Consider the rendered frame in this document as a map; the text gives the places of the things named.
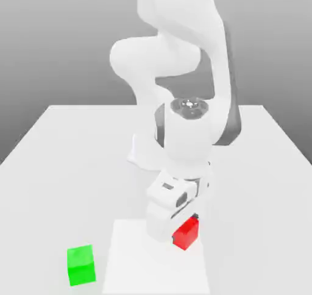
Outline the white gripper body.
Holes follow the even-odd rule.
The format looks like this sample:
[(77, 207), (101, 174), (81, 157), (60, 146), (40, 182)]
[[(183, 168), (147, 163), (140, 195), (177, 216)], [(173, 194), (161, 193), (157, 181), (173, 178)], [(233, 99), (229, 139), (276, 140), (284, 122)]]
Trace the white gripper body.
[(196, 200), (190, 200), (176, 210), (169, 210), (154, 201), (147, 203), (146, 230), (153, 239), (163, 243), (171, 239), (174, 232), (196, 212)]

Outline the small red cube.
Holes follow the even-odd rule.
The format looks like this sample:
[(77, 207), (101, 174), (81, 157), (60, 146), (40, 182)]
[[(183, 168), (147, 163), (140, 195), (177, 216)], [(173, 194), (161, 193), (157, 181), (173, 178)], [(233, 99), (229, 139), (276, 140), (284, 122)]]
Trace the small red cube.
[(198, 233), (199, 218), (194, 214), (173, 233), (172, 243), (185, 251), (197, 240)]

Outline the small green cube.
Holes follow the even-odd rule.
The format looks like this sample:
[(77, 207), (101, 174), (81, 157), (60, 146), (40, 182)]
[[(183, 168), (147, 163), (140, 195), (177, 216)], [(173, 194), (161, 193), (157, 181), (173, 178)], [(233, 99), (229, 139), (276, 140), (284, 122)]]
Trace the small green cube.
[(70, 286), (95, 282), (93, 246), (88, 244), (67, 249), (67, 270)]

